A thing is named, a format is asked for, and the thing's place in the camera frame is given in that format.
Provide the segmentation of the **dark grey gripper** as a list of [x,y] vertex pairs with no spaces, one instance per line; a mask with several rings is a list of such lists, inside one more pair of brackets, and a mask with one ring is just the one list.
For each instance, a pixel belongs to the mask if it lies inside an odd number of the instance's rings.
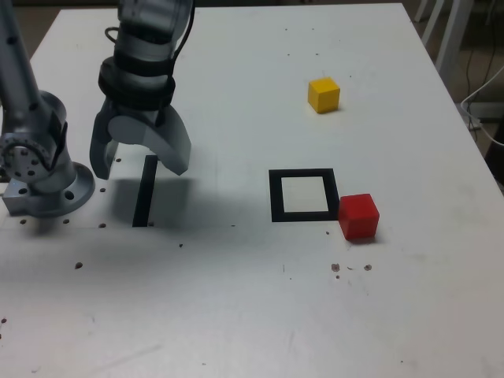
[[191,141],[172,106],[141,110],[106,98],[94,120],[90,146],[91,167],[99,179],[109,179],[118,143],[148,148],[178,176],[188,170]]

